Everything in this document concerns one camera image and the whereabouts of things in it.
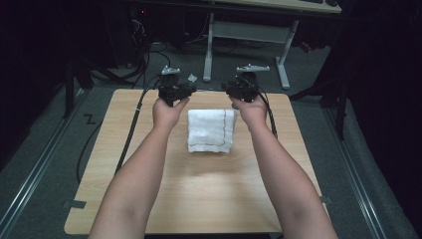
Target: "handheld controller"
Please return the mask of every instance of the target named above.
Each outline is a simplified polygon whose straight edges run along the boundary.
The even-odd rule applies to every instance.
[[[238,100],[250,103],[259,92],[256,72],[270,71],[270,67],[258,67],[249,64],[246,67],[237,68],[236,71],[241,73],[236,76],[236,81],[228,81],[227,84],[222,83],[221,88],[226,94]]]
[[[192,96],[196,92],[195,86],[188,83],[178,84],[180,69],[169,68],[167,66],[161,72],[158,87],[158,96],[165,100],[168,106],[173,107],[173,103]]]

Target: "skin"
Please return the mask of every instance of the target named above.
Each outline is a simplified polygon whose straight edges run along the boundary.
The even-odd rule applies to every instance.
[[[264,102],[259,97],[252,103],[230,100],[251,133],[285,238],[337,238],[311,180],[267,127]],[[173,108],[162,99],[155,102],[154,126],[111,181],[89,238],[143,238],[161,183],[168,138],[188,102]]]

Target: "gray carpet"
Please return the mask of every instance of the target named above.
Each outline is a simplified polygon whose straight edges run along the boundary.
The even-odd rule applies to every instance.
[[[284,91],[278,80],[275,68],[275,53],[280,52],[280,45],[265,48],[238,47],[231,53],[230,46],[216,47],[214,54],[213,81],[203,83],[204,49],[185,48],[177,50],[169,47],[164,53],[171,60],[171,66],[181,69],[180,78],[185,81],[190,74],[200,78],[198,89],[219,91],[220,82],[233,79],[236,67],[247,64],[270,66],[270,72],[258,74],[259,83],[268,93],[292,95],[311,86],[329,52],[328,48],[309,54],[301,49],[290,50],[286,69],[291,82],[291,89]],[[167,60],[151,53],[150,65],[146,78],[159,73]],[[115,70],[125,74],[127,69]],[[67,235],[64,232],[69,208],[64,208],[65,200],[73,199],[78,183],[76,178],[77,162],[84,144],[106,113],[110,97],[115,89],[122,86],[97,81],[95,87],[77,110],[73,120],[57,150],[53,160],[34,191],[28,204],[22,211],[9,238],[86,238],[87,236]],[[318,97],[306,97],[293,102],[295,114],[301,128],[309,155],[316,171],[322,194],[329,196],[332,203],[327,206],[332,223],[339,238],[371,238],[371,233],[361,212],[358,201],[345,173],[342,155],[336,145],[335,135],[331,133],[327,120],[317,103]],[[0,215],[3,216],[20,186],[24,183],[33,165],[38,160],[49,138],[61,121],[64,113],[65,95],[60,91],[49,107],[34,123],[30,135],[8,166],[0,173]],[[355,162],[359,175],[364,182],[377,215],[382,223],[387,238],[417,238],[411,225],[401,212],[391,189],[386,184],[382,173],[377,168],[364,138],[359,130],[352,107],[348,105],[345,121],[345,142]],[[83,173],[90,152],[94,145],[93,138],[82,157]]]

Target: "desk leg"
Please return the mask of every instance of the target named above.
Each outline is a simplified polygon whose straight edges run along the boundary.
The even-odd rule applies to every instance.
[[[205,66],[204,66],[204,82],[211,81],[211,70],[212,70],[212,40],[214,34],[214,13],[210,13],[210,23],[208,29],[208,48],[207,55],[205,56]]]
[[[289,32],[288,38],[285,43],[285,49],[283,51],[283,55],[281,57],[276,58],[277,69],[279,70],[280,82],[282,83],[282,88],[284,90],[288,90],[290,88],[289,79],[288,79],[288,76],[286,74],[286,69],[285,69],[285,60],[286,60],[286,56],[288,55],[289,48],[292,45],[293,38],[295,37],[298,24],[299,24],[298,20],[293,22],[292,28]]]

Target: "white towel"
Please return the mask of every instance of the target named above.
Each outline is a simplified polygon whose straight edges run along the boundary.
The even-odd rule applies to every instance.
[[[189,110],[189,152],[229,152],[233,143],[233,129],[237,113],[233,110]]]

